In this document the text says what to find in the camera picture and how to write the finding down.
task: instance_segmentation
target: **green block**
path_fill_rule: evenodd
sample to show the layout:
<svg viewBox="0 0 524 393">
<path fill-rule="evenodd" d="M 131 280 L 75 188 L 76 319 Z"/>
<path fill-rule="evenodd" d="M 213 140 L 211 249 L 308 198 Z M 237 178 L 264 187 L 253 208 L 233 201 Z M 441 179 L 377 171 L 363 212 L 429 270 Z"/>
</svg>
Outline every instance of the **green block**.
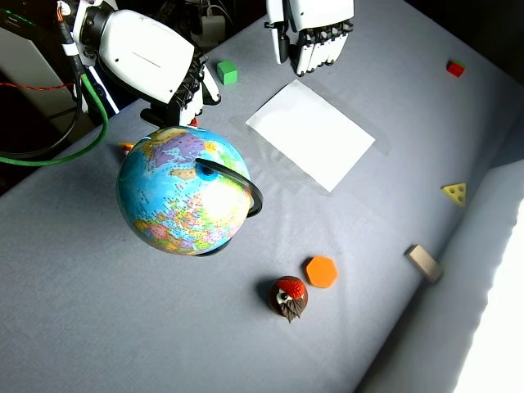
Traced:
<svg viewBox="0 0 524 393">
<path fill-rule="evenodd" d="M 238 80 L 238 69 L 230 60 L 221 61 L 216 65 L 216 72 L 219 74 L 222 84 L 234 84 Z"/>
</svg>

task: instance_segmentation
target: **gray table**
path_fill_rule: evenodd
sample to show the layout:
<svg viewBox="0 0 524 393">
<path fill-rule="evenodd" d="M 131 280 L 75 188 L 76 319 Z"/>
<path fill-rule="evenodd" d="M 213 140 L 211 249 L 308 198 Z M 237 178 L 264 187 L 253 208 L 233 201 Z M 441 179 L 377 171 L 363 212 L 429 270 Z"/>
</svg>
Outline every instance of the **gray table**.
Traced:
<svg viewBox="0 0 524 393">
<path fill-rule="evenodd" d="M 301 81 L 367 129 L 373 147 L 330 194 L 244 122 L 295 76 L 273 62 L 262 21 L 210 54 L 240 80 L 201 124 L 244 155 L 265 196 L 224 251 L 177 257 L 140 241 L 116 205 L 117 142 L 153 128 L 136 102 L 87 156 L 40 169 L 0 198 L 0 391 L 350 392 L 459 216 L 439 188 L 476 182 L 523 91 L 401 1 L 355 5 L 339 61 Z M 449 57 L 467 65 L 455 79 Z M 89 143 L 89 135 L 70 151 Z M 268 280 L 328 255 L 340 277 L 309 287 L 289 325 L 261 300 Z"/>
</svg>

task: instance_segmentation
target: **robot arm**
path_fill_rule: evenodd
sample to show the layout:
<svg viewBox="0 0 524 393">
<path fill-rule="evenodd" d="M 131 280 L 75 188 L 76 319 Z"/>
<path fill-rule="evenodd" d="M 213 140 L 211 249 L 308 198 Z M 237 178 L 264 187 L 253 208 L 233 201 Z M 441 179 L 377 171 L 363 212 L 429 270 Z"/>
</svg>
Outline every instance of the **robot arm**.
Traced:
<svg viewBox="0 0 524 393">
<path fill-rule="evenodd" d="M 220 102 L 206 56 L 172 29 L 109 0 L 80 0 L 73 40 L 82 62 L 151 103 L 142 117 L 156 125 L 187 125 L 204 104 Z"/>
<path fill-rule="evenodd" d="M 341 54 L 348 34 L 353 30 L 353 0 L 266 0 L 273 47 L 278 64 L 291 55 L 296 74 L 313 72 L 333 64 Z M 290 47 L 289 24 L 299 34 Z"/>
</svg>

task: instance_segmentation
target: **orange hexagonal block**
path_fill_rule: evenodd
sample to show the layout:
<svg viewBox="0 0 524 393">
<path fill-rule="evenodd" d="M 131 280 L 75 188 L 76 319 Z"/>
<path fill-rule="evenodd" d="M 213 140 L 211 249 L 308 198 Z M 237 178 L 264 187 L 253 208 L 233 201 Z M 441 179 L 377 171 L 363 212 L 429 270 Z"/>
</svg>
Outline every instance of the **orange hexagonal block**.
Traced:
<svg viewBox="0 0 524 393">
<path fill-rule="evenodd" d="M 305 275 L 311 285 L 329 288 L 337 279 L 338 271 L 332 259 L 325 256 L 315 256 L 305 266 Z"/>
</svg>

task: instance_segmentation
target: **yellow triangle block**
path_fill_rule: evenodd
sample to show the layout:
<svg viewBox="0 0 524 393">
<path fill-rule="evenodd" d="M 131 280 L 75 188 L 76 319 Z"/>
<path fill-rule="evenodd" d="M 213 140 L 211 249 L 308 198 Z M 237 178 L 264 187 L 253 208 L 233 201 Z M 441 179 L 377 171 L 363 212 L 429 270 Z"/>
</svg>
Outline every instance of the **yellow triangle block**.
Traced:
<svg viewBox="0 0 524 393">
<path fill-rule="evenodd" d="M 466 183 L 450 184 L 442 187 L 441 190 L 457 205 L 461 207 L 466 205 Z"/>
</svg>

